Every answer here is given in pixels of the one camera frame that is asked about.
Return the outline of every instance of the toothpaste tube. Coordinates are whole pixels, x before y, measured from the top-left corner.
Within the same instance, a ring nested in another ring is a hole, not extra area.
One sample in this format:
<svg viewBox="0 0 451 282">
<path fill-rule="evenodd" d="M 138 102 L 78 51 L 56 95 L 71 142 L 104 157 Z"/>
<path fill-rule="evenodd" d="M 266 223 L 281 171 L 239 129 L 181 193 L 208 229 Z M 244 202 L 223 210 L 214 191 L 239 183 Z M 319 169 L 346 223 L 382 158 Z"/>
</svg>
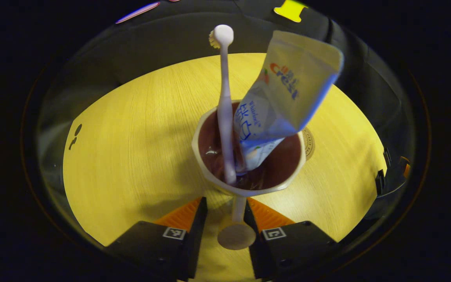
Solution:
<svg viewBox="0 0 451 282">
<path fill-rule="evenodd" d="M 304 129 L 343 62 L 332 45 L 274 31 L 260 74 L 233 117 L 237 173 L 257 168 L 285 137 Z"/>
</svg>

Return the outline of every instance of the toothbrush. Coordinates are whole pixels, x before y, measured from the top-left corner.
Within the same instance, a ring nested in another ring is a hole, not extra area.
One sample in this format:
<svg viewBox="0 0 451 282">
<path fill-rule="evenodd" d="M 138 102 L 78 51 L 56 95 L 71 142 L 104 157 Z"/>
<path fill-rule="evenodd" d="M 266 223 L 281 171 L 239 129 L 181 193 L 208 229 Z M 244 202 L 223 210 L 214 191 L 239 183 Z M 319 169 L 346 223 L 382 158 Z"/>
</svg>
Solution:
<svg viewBox="0 0 451 282">
<path fill-rule="evenodd" d="M 220 69 L 222 86 L 218 100 L 217 115 L 222 155 L 224 156 L 224 178 L 229 185 L 236 183 L 236 169 L 233 155 L 233 104 L 229 89 L 229 67 L 227 65 L 227 47 L 233 42 L 234 32 L 228 25 L 217 25 L 209 36 L 210 45 L 220 49 Z"/>
</svg>

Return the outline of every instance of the yellow table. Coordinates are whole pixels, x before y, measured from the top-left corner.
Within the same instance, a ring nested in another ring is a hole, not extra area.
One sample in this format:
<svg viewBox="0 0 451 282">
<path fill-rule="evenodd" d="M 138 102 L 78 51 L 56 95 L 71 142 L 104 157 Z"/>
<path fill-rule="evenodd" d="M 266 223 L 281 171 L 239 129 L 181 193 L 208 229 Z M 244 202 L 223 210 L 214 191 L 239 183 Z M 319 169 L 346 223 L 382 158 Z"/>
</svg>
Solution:
<svg viewBox="0 0 451 282">
<path fill-rule="evenodd" d="M 244 96 L 264 58 L 262 53 L 229 55 L 233 99 Z M 109 245 L 137 221 L 154 221 L 206 196 L 208 217 L 194 281 L 254 280 L 248 249 L 227 250 L 217 242 L 231 197 L 206 182 L 190 146 L 199 117 L 218 103 L 219 94 L 219 57 L 199 58 L 136 78 L 74 120 L 64 184 L 86 232 Z M 307 128 L 314 151 L 301 173 L 285 190 L 255 199 L 295 222 L 310 220 L 340 241 L 376 197 L 375 176 L 386 171 L 383 146 L 362 112 L 335 86 Z"/>
</svg>

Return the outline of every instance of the circular label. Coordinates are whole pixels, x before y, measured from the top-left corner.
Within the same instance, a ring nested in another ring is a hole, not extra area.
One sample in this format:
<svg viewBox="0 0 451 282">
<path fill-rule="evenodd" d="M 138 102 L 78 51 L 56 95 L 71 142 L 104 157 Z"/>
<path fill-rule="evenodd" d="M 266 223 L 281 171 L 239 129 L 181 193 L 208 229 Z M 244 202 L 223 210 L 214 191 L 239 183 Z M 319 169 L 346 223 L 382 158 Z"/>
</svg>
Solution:
<svg viewBox="0 0 451 282">
<path fill-rule="evenodd" d="M 314 137 L 307 127 L 302 130 L 302 135 L 304 136 L 304 145 L 306 146 L 306 161 L 308 161 L 314 153 Z"/>
</svg>

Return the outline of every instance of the cup rim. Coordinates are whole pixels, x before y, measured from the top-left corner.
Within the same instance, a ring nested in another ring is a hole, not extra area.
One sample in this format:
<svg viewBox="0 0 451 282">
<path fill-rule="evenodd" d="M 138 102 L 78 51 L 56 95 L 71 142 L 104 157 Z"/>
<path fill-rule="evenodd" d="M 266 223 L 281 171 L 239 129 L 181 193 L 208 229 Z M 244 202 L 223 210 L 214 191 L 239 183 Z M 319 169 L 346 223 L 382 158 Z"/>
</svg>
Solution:
<svg viewBox="0 0 451 282">
<path fill-rule="evenodd" d="M 304 149 L 304 138 L 302 136 L 302 132 L 298 132 L 297 136 L 299 137 L 299 143 L 300 143 L 300 158 L 299 158 L 299 163 L 297 164 L 297 167 L 295 168 L 295 171 L 293 171 L 293 173 L 283 182 L 281 182 L 280 184 L 274 186 L 274 187 L 270 187 L 267 189 L 261 189 L 261 190 L 245 190 L 245 189 L 240 189 L 237 187 L 233 187 L 231 185 L 228 185 L 224 182 L 222 182 L 220 179 L 218 179 L 217 177 L 215 177 L 215 175 L 213 175 L 208 168 L 206 168 L 206 166 L 204 165 L 204 162 L 201 158 L 201 154 L 199 153 L 199 147 L 198 147 L 198 140 L 199 140 L 199 132 L 201 131 L 201 128 L 205 122 L 205 120 L 211 116 L 211 114 L 213 114 L 216 111 L 217 107 L 213 107 L 211 110 L 209 110 L 208 112 L 206 112 L 205 114 L 203 114 L 201 116 L 201 118 L 199 118 L 199 122 L 197 124 L 197 128 L 195 130 L 195 134 L 193 136 L 193 140 L 191 142 L 191 146 L 193 147 L 193 152 L 195 155 L 195 158 L 199 164 L 199 167 L 201 168 L 204 177 L 206 178 L 206 180 L 212 182 L 213 184 L 215 184 L 216 186 L 229 191 L 235 195 L 238 196 L 243 196 L 243 197 L 252 197 L 252 196 L 257 196 L 257 195 L 262 195 L 262 194 L 267 194 L 267 193 L 272 193 L 275 191 L 280 191 L 283 190 L 285 188 L 288 187 L 288 185 L 295 179 L 295 177 L 299 174 L 299 171 L 302 168 L 302 165 L 305 162 L 305 149 Z"/>
</svg>

